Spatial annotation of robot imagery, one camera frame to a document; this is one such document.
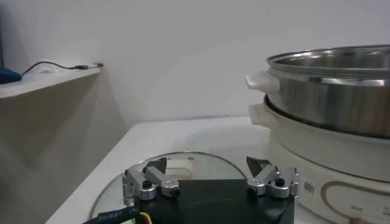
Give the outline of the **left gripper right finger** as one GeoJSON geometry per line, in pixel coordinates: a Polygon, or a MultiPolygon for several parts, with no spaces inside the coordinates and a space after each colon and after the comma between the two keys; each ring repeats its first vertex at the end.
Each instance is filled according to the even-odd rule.
{"type": "Polygon", "coordinates": [[[271,164],[266,159],[246,158],[252,178],[247,180],[249,192],[256,197],[269,194],[274,198],[298,197],[299,173],[295,167],[282,167],[271,164]]]}

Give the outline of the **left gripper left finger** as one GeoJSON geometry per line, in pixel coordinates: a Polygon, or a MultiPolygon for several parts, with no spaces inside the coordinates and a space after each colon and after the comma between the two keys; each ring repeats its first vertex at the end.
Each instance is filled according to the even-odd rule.
{"type": "Polygon", "coordinates": [[[122,173],[122,198],[125,206],[131,206],[135,198],[152,201],[159,195],[165,198],[178,198],[179,181],[169,177],[165,171],[167,159],[148,162],[140,171],[136,167],[122,173]]]}

